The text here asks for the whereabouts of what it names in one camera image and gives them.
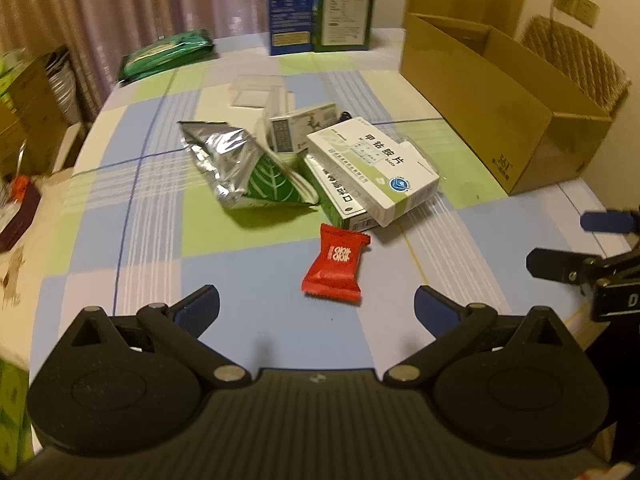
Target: woven cushion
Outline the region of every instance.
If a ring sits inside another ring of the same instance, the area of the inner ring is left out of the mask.
[[[544,16],[531,19],[522,44],[569,76],[610,115],[631,85],[625,72],[590,38]]]

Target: pink curtain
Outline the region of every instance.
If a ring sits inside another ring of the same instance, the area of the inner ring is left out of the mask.
[[[117,82],[122,56],[194,28],[217,38],[258,32],[255,0],[0,0],[0,51],[39,56],[66,44],[89,118]]]

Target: small white box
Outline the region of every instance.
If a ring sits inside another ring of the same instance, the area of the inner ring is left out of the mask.
[[[305,155],[301,172],[316,188],[322,210],[332,225],[358,232],[378,227],[367,210],[310,153]]]
[[[269,118],[269,144],[276,153],[299,153],[308,146],[306,136],[338,121],[335,103],[299,108]]]
[[[432,198],[440,177],[430,165],[361,117],[310,134],[309,153],[382,227]]]

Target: checkered tablecloth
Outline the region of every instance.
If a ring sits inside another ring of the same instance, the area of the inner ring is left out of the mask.
[[[201,340],[256,372],[260,367],[379,372],[432,336],[413,311],[423,283],[459,303],[500,312],[548,304],[577,319],[574,288],[532,279],[534,247],[601,254],[623,239],[580,230],[600,203],[581,180],[508,198],[446,121],[398,73],[401,30],[377,30],[369,52],[268,57],[257,36],[218,41],[221,57],[116,88],[76,165],[42,282],[32,375],[78,311],[133,314],[215,285],[218,320]],[[319,250],[317,207],[229,213],[180,148],[178,120],[251,129],[261,110],[229,105],[239,75],[272,75],[305,107],[329,100],[390,135],[408,135],[444,180],[436,200],[370,232],[358,282],[360,307],[305,297],[300,283]]]

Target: red candy wrapper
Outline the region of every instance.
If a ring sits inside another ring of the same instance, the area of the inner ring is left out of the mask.
[[[358,260],[360,251],[370,242],[369,235],[322,224],[320,254],[302,280],[302,292],[358,303],[361,299],[356,283]]]

